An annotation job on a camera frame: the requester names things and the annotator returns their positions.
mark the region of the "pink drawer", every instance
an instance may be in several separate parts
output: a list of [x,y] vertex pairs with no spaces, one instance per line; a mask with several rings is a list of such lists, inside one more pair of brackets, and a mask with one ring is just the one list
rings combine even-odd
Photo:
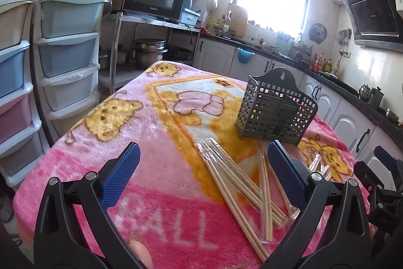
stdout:
[[0,107],[0,144],[31,124],[29,94]]

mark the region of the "blue gripper pad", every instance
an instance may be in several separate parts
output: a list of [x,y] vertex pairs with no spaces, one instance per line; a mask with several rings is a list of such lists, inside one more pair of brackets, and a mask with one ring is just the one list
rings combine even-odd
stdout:
[[306,185],[292,164],[295,160],[290,158],[279,141],[272,141],[269,144],[267,159],[291,204],[303,211],[308,204]]
[[392,156],[390,156],[390,154],[387,151],[385,151],[381,146],[375,147],[374,155],[390,172],[397,171],[396,160]]
[[113,171],[105,179],[101,186],[101,204],[102,210],[115,206],[126,187],[134,170],[136,170],[140,162],[140,147],[133,143],[118,158],[118,162]]

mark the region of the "floor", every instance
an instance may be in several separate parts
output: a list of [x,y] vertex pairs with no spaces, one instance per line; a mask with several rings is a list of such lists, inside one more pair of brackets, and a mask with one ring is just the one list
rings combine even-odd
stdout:
[[[17,223],[15,220],[15,216],[10,222],[5,223],[4,226],[9,234],[17,235]],[[21,252],[23,252],[23,254],[25,254],[25,256],[33,263],[33,248],[27,246],[27,244],[24,244],[19,237],[13,238],[13,240],[19,246]]]

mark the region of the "black range hood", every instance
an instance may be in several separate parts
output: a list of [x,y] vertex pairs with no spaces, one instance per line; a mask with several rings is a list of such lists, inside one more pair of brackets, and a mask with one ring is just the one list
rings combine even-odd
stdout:
[[356,45],[403,51],[403,18],[396,0],[342,0]]

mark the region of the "wicker basket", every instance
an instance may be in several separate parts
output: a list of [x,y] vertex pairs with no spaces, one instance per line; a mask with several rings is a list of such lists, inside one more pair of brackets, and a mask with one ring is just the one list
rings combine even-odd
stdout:
[[316,102],[297,88],[293,74],[275,68],[249,76],[235,125],[241,137],[297,145],[317,111]]

